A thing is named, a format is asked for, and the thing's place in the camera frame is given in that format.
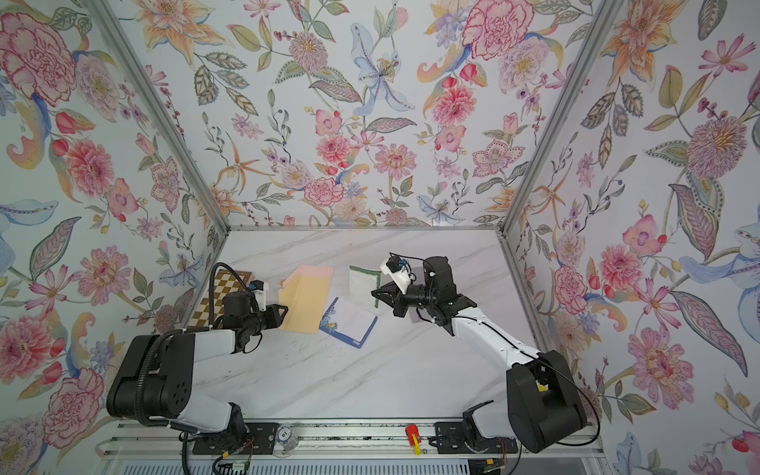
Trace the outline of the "green floral letter paper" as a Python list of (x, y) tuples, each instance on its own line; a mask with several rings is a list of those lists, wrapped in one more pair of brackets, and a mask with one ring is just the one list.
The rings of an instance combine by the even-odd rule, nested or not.
[(380, 302), (372, 295), (372, 292), (381, 285), (380, 270), (350, 265), (348, 281), (350, 282), (350, 301), (353, 304), (368, 311), (379, 309)]

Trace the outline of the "blue floral letter paper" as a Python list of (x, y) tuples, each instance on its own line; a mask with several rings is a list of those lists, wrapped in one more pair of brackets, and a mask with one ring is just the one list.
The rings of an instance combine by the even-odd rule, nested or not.
[(328, 306), (319, 330), (340, 342), (361, 350), (378, 318), (346, 299), (334, 298)]

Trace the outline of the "grey envelope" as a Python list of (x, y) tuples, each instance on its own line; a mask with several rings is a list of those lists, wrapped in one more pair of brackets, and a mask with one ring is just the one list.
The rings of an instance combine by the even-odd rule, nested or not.
[[(412, 274), (415, 275), (413, 278), (413, 284), (422, 285), (425, 283), (423, 267), (419, 263), (412, 267)], [(409, 308), (408, 317), (411, 319), (411, 322), (413, 324), (424, 323), (426, 318), (425, 311), (422, 308), (416, 306), (411, 306)]]

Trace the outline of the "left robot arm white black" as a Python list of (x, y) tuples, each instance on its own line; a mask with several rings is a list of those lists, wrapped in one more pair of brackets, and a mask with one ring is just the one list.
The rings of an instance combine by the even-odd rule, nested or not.
[(252, 338), (281, 327), (289, 308), (268, 304), (266, 290), (264, 282), (253, 281), (228, 294), (221, 315), (207, 327), (134, 338), (106, 399), (109, 415), (242, 445), (249, 429), (241, 408), (195, 394), (195, 365), (244, 353)]

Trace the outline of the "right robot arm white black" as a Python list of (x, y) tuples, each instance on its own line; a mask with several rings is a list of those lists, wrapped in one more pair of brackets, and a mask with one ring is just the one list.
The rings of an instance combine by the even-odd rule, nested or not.
[(559, 443), (588, 425), (584, 393), (575, 385), (566, 359), (524, 344), (487, 317), (454, 283), (444, 256), (428, 257), (416, 276), (407, 256), (392, 253), (380, 266), (389, 282), (372, 296), (403, 318), (416, 309), (424, 320), (466, 342), (505, 377), (506, 400), (486, 401), (462, 414), (465, 443), (481, 451), (509, 439), (532, 453)]

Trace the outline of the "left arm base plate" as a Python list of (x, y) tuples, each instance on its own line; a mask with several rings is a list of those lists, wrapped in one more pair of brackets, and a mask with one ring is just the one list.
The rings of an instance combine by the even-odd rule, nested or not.
[(245, 429), (204, 433), (195, 441), (193, 455), (233, 454), (237, 449), (243, 454), (273, 455), (279, 423), (246, 423)]

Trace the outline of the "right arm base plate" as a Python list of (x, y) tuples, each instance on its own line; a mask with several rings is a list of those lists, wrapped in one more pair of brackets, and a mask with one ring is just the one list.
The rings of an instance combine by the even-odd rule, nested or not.
[(485, 439), (464, 421), (437, 422), (429, 444), (439, 454), (514, 454), (518, 443), (508, 437)]

